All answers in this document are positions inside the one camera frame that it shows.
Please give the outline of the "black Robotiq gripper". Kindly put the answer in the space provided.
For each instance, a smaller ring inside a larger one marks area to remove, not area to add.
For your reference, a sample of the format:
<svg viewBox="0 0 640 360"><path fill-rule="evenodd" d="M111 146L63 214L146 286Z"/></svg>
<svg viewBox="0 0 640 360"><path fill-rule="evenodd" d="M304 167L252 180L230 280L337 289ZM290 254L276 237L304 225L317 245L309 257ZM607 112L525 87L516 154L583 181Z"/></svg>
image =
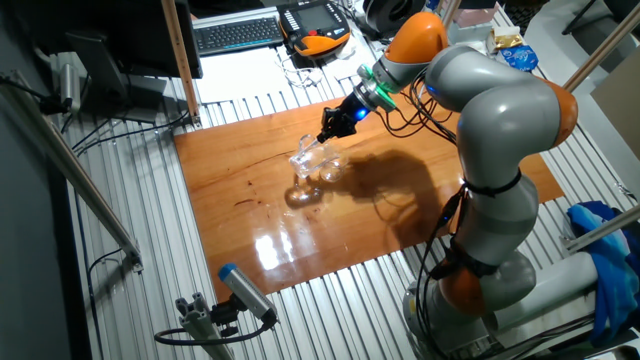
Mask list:
<svg viewBox="0 0 640 360"><path fill-rule="evenodd" d="M337 108L324 108L321 130L316 140L323 144L331 138L341 139L356 133L356 124L371 110L355 93L347 96Z"/></svg>

